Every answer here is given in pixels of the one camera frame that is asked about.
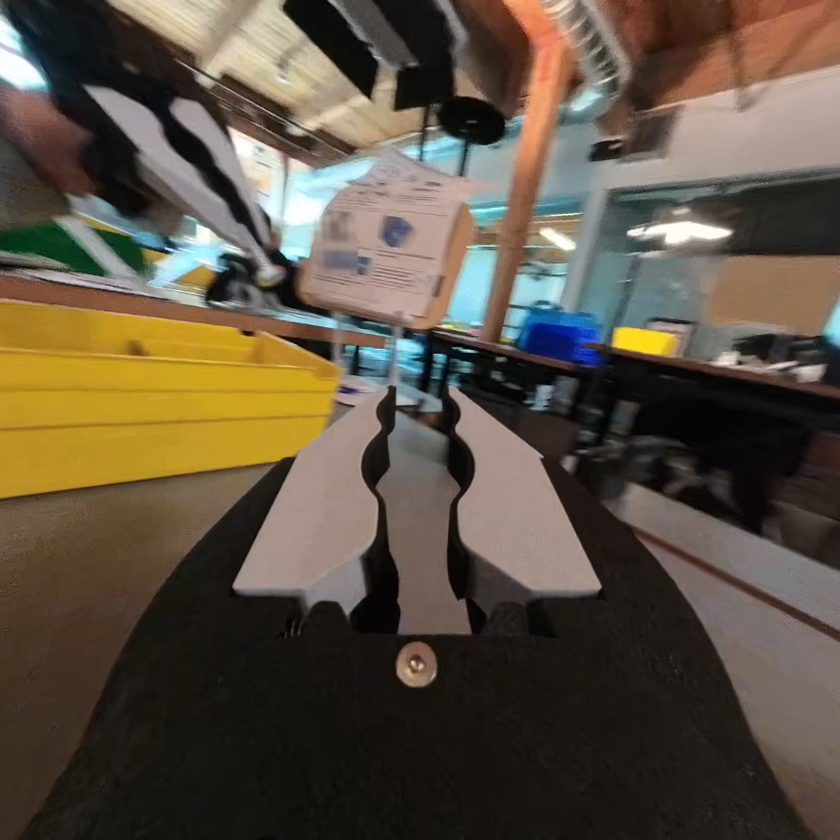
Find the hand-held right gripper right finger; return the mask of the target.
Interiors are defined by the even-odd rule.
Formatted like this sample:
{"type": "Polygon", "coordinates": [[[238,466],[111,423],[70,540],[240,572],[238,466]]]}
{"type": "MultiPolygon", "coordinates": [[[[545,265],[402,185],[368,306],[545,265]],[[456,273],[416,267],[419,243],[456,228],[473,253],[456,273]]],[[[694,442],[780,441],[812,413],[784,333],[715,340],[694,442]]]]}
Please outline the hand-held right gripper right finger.
{"type": "Polygon", "coordinates": [[[469,628],[494,610],[592,599],[602,584],[537,449],[458,388],[446,388],[447,573],[469,628]]]}

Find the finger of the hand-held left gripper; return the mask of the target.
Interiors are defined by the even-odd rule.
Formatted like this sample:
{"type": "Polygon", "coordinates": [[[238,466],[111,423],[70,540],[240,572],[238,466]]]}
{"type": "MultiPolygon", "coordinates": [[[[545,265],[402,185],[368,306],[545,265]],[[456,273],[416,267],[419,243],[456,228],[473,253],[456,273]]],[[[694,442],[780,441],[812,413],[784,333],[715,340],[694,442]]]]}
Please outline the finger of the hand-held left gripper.
{"type": "Polygon", "coordinates": [[[155,112],[111,87],[84,85],[83,90],[133,145],[135,170],[145,186],[252,260],[264,255],[210,153],[172,116],[174,99],[155,112]]]}
{"type": "Polygon", "coordinates": [[[214,165],[233,188],[238,201],[236,206],[244,208],[243,224],[248,227],[258,247],[266,249],[270,245],[270,223],[266,221],[258,195],[243,171],[227,128],[216,121],[201,102],[193,99],[174,98],[170,111],[175,120],[210,153],[214,165]]]}

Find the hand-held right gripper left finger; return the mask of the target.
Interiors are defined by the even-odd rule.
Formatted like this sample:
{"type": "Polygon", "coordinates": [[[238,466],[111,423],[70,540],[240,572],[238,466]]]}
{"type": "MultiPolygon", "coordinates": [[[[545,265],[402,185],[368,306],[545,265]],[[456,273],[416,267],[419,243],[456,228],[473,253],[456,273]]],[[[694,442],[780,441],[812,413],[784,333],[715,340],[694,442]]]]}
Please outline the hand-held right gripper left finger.
{"type": "Polygon", "coordinates": [[[378,485],[390,467],[396,389],[378,389],[286,461],[288,471],[233,582],[243,597],[338,604],[354,630],[395,634],[400,581],[378,485]]]}

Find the large yellow plastic bin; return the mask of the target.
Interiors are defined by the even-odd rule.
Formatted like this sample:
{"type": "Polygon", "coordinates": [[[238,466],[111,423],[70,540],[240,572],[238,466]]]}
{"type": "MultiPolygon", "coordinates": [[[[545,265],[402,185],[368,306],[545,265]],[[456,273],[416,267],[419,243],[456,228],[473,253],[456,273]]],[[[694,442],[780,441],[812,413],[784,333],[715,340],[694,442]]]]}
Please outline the large yellow plastic bin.
{"type": "Polygon", "coordinates": [[[267,332],[2,301],[1,498],[276,463],[340,378],[267,332]]]}

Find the person's left hand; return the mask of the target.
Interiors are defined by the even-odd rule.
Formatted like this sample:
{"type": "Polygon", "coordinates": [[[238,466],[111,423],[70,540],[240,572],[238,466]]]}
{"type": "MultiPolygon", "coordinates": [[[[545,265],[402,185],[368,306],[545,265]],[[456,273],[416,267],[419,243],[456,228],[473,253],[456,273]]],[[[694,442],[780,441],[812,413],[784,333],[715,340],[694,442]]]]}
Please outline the person's left hand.
{"type": "Polygon", "coordinates": [[[62,114],[45,93],[2,83],[1,123],[2,131],[47,182],[74,196],[97,192],[82,160],[91,134],[62,114]]]}

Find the green and white board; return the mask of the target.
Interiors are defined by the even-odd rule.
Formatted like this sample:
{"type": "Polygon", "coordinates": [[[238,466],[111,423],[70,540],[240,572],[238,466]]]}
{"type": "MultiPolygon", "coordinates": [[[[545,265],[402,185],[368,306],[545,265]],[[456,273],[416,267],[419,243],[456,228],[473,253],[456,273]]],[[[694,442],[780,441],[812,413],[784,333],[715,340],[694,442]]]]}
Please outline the green and white board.
{"type": "Polygon", "coordinates": [[[1,233],[2,266],[45,268],[116,280],[151,279],[164,252],[90,217],[60,217],[1,233]]]}

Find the printed instruction sheet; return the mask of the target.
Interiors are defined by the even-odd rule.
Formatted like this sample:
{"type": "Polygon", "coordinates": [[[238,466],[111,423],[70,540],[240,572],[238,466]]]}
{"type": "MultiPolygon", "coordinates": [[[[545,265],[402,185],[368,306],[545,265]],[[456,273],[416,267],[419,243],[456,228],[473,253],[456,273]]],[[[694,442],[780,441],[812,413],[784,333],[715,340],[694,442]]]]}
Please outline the printed instruction sheet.
{"type": "Polygon", "coordinates": [[[297,279],[314,307],[427,331],[448,311],[476,231],[477,184],[394,149],[324,209],[297,279]]]}

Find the white sheet stand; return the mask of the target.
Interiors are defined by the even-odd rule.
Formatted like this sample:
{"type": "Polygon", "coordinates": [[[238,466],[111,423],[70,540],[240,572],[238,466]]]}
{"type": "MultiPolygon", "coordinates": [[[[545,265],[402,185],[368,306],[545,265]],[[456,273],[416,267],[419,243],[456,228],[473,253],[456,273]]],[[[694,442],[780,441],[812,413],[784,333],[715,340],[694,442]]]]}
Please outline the white sheet stand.
{"type": "MultiPolygon", "coordinates": [[[[342,335],[344,332],[344,322],[347,320],[344,313],[340,311],[331,311],[331,318],[333,321],[332,329],[332,363],[337,367],[341,377],[336,391],[336,401],[344,406],[357,406],[363,402],[365,398],[375,393],[378,385],[372,381],[359,377],[356,374],[347,374],[343,362],[343,347],[344,341],[342,335]]],[[[405,327],[410,323],[411,319],[404,311],[398,311],[392,316],[391,320],[391,343],[390,343],[390,359],[388,362],[388,371],[385,384],[393,386],[395,389],[399,388],[401,383],[401,375],[398,363],[399,342],[401,341],[405,327]]]]}

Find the overhead black and white panel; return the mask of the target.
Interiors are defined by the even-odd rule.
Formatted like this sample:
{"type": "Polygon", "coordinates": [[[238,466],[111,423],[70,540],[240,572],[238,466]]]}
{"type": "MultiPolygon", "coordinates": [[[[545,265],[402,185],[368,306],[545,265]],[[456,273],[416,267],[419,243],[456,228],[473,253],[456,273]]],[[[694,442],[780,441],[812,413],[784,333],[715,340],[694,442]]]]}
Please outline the overhead black and white panel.
{"type": "Polygon", "coordinates": [[[392,109],[428,109],[455,96],[468,36],[448,1],[286,1],[290,21],[369,100],[394,76],[392,109]]]}

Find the blue plastic bin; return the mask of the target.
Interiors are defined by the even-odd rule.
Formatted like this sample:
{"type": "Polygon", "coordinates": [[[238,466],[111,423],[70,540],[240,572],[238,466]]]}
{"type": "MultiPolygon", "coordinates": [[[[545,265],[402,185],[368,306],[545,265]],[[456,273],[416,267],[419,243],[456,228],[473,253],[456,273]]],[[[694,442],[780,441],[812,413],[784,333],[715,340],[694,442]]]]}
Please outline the blue plastic bin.
{"type": "Polygon", "coordinates": [[[602,365],[602,357],[592,345],[600,342],[601,333],[601,323],[590,313],[531,308],[521,325],[515,347],[525,354],[598,367],[602,365]]]}

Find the small yellow bin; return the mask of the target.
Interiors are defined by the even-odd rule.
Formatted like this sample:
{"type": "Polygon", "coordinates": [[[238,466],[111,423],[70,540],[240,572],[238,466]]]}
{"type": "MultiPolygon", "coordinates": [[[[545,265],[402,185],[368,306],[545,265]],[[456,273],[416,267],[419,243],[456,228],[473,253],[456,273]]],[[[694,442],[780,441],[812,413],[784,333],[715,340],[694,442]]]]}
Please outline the small yellow bin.
{"type": "Polygon", "coordinates": [[[669,358],[674,355],[677,344],[678,338],[672,332],[620,327],[613,332],[611,348],[669,358]]]}

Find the background work table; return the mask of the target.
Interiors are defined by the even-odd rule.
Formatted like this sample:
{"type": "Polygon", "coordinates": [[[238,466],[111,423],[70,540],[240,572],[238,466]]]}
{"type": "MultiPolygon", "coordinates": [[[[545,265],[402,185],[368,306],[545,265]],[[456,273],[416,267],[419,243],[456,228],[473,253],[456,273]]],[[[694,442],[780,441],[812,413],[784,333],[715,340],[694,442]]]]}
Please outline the background work table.
{"type": "MultiPolygon", "coordinates": [[[[773,387],[787,392],[818,397],[832,403],[838,403],[839,401],[838,387],[822,382],[800,383],[778,374],[751,371],[744,366],[721,366],[710,362],[670,358],[664,355],[616,349],[599,343],[594,343],[592,348],[596,352],[604,355],[609,361],[628,361],[636,364],[645,364],[656,369],[667,369],[684,377],[690,375],[714,376],[719,379],[747,382],[764,388],[773,387]]],[[[586,377],[605,369],[605,366],[595,368],[593,366],[556,360],[544,355],[525,353],[512,348],[510,345],[486,342],[464,332],[434,329],[427,333],[427,347],[423,356],[423,374],[421,377],[423,385],[428,385],[431,382],[431,366],[434,361],[434,355],[440,353],[450,356],[455,350],[474,351],[486,355],[492,360],[505,358],[524,364],[531,364],[547,371],[556,371],[558,375],[568,375],[577,378],[586,377]]]]}

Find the pendant ceiling light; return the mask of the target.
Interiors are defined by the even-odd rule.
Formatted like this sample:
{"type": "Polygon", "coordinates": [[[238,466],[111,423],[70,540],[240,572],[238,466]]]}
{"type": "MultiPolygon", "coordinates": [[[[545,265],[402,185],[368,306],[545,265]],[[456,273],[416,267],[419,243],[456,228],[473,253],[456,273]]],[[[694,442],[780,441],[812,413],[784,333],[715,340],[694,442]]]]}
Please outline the pendant ceiling light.
{"type": "Polygon", "coordinates": [[[732,234],[732,227],[700,216],[687,206],[671,208],[667,213],[626,231],[626,237],[634,242],[654,243],[667,248],[717,243],[732,234]]]}

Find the brown cardboard panel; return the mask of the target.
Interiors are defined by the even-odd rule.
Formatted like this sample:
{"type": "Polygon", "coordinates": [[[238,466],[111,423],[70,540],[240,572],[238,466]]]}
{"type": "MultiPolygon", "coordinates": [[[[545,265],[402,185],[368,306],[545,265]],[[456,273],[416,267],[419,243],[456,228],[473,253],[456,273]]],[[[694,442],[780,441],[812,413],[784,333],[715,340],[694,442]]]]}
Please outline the brown cardboard panel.
{"type": "Polygon", "coordinates": [[[754,322],[816,336],[838,294],[837,256],[731,257],[710,294],[705,318],[716,326],[754,322]]]}

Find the wooden post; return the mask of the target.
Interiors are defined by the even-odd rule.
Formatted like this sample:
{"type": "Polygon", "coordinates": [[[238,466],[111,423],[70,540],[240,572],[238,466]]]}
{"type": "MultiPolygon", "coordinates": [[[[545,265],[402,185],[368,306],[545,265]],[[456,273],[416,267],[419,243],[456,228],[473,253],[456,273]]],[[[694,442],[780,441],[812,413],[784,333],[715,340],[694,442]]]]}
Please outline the wooden post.
{"type": "Polygon", "coordinates": [[[506,7],[523,28],[533,51],[530,88],[522,119],[508,209],[497,242],[497,263],[486,305],[480,338],[497,343],[505,323],[534,205],[560,106],[577,71],[570,42],[537,1],[506,1],[506,7]]]}

